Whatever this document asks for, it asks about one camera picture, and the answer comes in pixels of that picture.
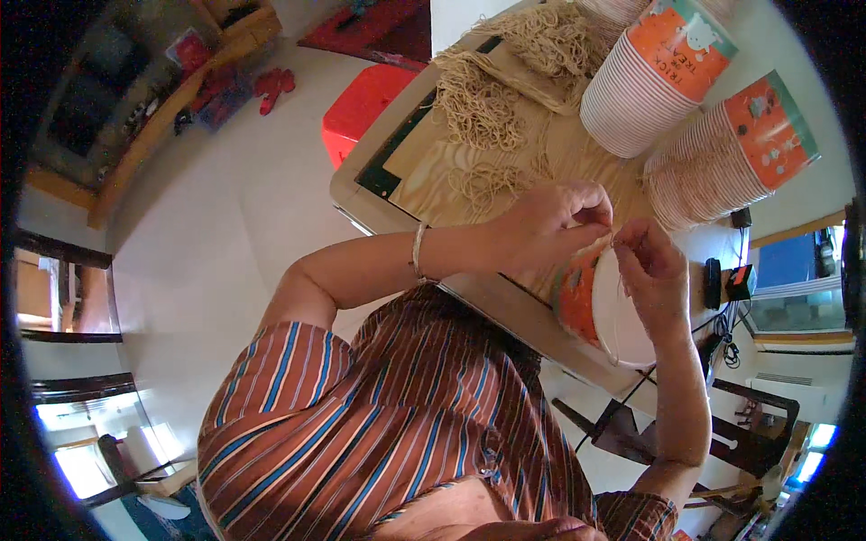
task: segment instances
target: string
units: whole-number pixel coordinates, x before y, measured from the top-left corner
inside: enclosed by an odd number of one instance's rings
[[[475,213],[482,215],[493,209],[494,198],[501,191],[511,192],[513,203],[521,193],[533,187],[532,180],[521,175],[513,165],[486,163],[475,164],[468,171],[452,169],[448,174],[448,184],[469,200]]]
[[[502,72],[475,51],[452,46],[437,55],[433,62],[442,73],[436,82],[433,107],[444,113],[448,141],[478,150],[519,150],[526,143],[527,122],[514,111],[520,98],[518,89],[548,108],[576,112],[587,85],[586,76],[598,71],[607,54],[607,47],[590,30],[591,24],[581,10],[576,3],[550,2],[481,19],[469,31],[500,37],[530,70],[565,90],[565,103]],[[480,64],[497,77],[486,73]]]

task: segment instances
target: person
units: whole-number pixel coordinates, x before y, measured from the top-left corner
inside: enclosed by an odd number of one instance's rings
[[[567,261],[609,242],[612,220],[598,184],[548,185],[490,222],[360,238],[295,262],[199,434],[198,482],[221,534],[669,538],[708,454],[710,414],[687,261],[657,222],[613,237],[658,384],[658,456],[622,492],[593,496],[542,394],[538,355],[424,283]],[[329,331],[338,310],[400,291],[352,345]]]

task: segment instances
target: twine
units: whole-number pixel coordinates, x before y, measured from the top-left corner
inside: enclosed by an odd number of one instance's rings
[[[486,163],[475,164],[467,171],[452,169],[448,184],[469,200],[474,212],[482,215],[493,209],[494,198],[500,192],[511,192],[513,203],[521,193],[533,187],[533,182],[513,165]]]

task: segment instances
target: red object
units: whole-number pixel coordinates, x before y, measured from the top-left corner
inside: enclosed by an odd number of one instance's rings
[[[416,75],[387,64],[370,66],[333,102],[322,119],[322,140],[334,169]]]
[[[421,71],[430,62],[430,0],[378,0],[356,15],[342,9],[298,42]]]
[[[221,66],[204,77],[202,86],[198,89],[196,98],[190,104],[190,109],[198,113],[210,100],[230,87],[235,80],[237,70],[233,65]]]
[[[294,90],[294,74],[292,70],[274,68],[258,76],[255,80],[255,97],[264,96],[259,114],[265,116],[274,110],[276,99],[283,92]]]
[[[174,48],[184,69],[184,79],[204,65],[210,58],[210,50],[197,35],[188,35]]]

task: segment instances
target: floor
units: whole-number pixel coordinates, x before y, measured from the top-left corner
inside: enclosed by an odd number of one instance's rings
[[[369,65],[280,46],[268,67],[294,70],[294,92],[281,96],[267,117],[250,102],[216,134],[194,127],[169,139],[136,176],[116,214],[109,249],[116,254],[121,362],[146,390],[151,423],[167,422],[185,450],[195,447],[211,397],[249,343],[285,268],[317,248],[360,236],[331,205],[333,167],[320,124]],[[341,312],[335,332],[351,339],[384,302]],[[550,397],[562,397],[590,418],[609,399],[552,364],[545,365],[543,384]],[[560,421],[576,445],[583,434]],[[595,492],[627,489],[643,470],[588,444],[579,456]],[[724,486],[732,484],[723,479],[729,474],[708,468],[702,480]],[[714,510],[685,512],[681,525],[698,533],[716,516]]]

